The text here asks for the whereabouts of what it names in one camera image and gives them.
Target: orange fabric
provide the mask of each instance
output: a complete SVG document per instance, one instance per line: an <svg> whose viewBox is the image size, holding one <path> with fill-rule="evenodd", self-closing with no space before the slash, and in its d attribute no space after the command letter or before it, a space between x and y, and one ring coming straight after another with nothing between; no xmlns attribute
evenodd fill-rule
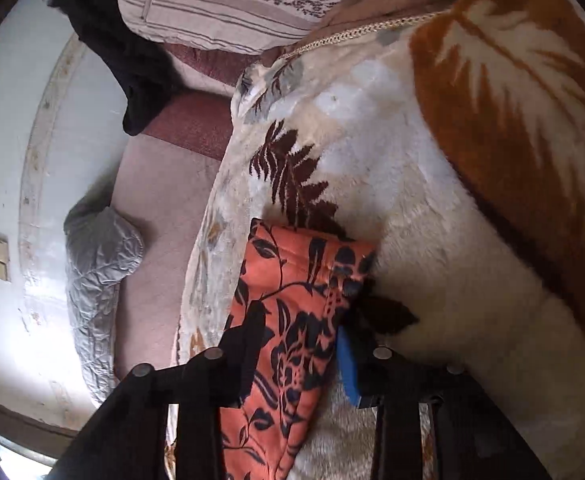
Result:
<svg viewBox="0 0 585 480"><path fill-rule="evenodd" d="M361 289L372 246L253 219L227 328L266 310L250 394L220 413L227 480L284 479L335 350L336 324Z"/></svg>

